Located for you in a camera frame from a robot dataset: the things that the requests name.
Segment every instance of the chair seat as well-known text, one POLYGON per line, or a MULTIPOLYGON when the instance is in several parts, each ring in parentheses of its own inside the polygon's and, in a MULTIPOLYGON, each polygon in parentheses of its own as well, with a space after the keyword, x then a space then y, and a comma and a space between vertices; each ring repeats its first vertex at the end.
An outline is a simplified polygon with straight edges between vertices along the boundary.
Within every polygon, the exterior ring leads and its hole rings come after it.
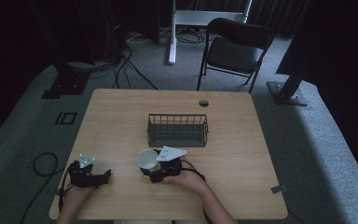
POLYGON ((256 69, 257 48, 237 45, 217 37, 209 49, 206 62, 219 68, 253 73, 256 69))

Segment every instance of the metal stand base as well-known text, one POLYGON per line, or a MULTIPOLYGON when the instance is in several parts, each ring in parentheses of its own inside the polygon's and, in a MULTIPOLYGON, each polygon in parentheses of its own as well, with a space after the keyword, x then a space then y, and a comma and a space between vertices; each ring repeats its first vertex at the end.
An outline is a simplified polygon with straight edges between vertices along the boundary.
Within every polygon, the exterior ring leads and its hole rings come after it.
POLYGON ((292 97, 285 99, 280 96, 280 91, 284 82, 269 81, 267 82, 267 85, 272 97, 274 98, 275 104, 277 105, 308 105, 300 89, 297 89, 296 93, 293 94, 292 97))
POLYGON ((70 86, 62 86, 61 78, 57 76, 50 90, 45 91, 42 99, 59 99, 61 95, 81 95, 86 88, 90 73, 82 73, 76 76, 76 80, 70 86))

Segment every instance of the black wire basket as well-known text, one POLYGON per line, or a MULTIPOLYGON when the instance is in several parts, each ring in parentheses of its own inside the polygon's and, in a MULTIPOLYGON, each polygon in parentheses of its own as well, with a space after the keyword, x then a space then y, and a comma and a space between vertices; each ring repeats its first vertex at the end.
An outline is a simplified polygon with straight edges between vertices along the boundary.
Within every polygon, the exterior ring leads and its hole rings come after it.
POLYGON ((208 121, 204 114, 149 114, 150 147, 205 147, 208 121))

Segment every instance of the table top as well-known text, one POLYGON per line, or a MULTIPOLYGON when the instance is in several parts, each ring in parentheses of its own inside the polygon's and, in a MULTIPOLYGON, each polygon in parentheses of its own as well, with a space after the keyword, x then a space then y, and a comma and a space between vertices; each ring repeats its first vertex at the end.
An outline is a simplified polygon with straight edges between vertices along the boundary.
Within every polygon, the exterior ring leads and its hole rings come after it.
MULTIPOLYGON (((67 166, 83 154, 95 158, 93 174, 112 169, 112 176, 90 195, 79 219, 204 219, 197 195, 152 184, 137 165, 138 153, 150 148, 147 119, 153 113, 207 116, 206 147, 180 148, 234 218, 287 216, 282 194, 270 190, 279 183, 249 93, 103 89, 91 96, 67 166)), ((56 196, 49 215, 58 214, 56 196)))

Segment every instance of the coiled cable on floor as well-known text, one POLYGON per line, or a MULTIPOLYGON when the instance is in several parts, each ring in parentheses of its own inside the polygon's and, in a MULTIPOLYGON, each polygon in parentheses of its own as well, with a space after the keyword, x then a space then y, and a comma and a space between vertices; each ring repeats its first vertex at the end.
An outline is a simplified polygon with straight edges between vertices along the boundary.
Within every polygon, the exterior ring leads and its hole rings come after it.
POLYGON ((21 218, 21 222, 20 224, 24 223, 25 221, 25 218, 28 214, 28 211, 29 209, 31 208, 31 206, 33 205, 34 201, 36 200, 36 198, 40 195, 40 193, 43 191, 43 189, 48 185, 48 182, 51 180, 51 178, 56 175, 56 174, 59 174, 60 172, 63 171, 63 168, 61 170, 58 170, 57 171, 57 165, 58 165, 58 157, 56 154, 52 153, 52 152, 45 152, 45 153, 42 153, 40 155, 38 155, 37 157, 34 158, 34 162, 33 162, 33 169, 34 169, 34 172, 37 174, 37 175, 40 175, 40 176, 46 176, 48 179, 46 180, 45 184, 42 186, 42 188, 40 188, 40 190, 36 193, 36 195, 33 197, 33 199, 31 200, 31 202, 28 204, 27 208, 25 209, 24 211, 24 214, 22 215, 22 218, 21 218), (39 161, 39 159, 41 157, 45 157, 45 156, 52 156, 54 158, 54 167, 51 169, 51 172, 50 173, 47 173, 47 174, 42 174, 40 173, 37 168, 36 168, 36 165, 37 165, 37 162, 39 161))

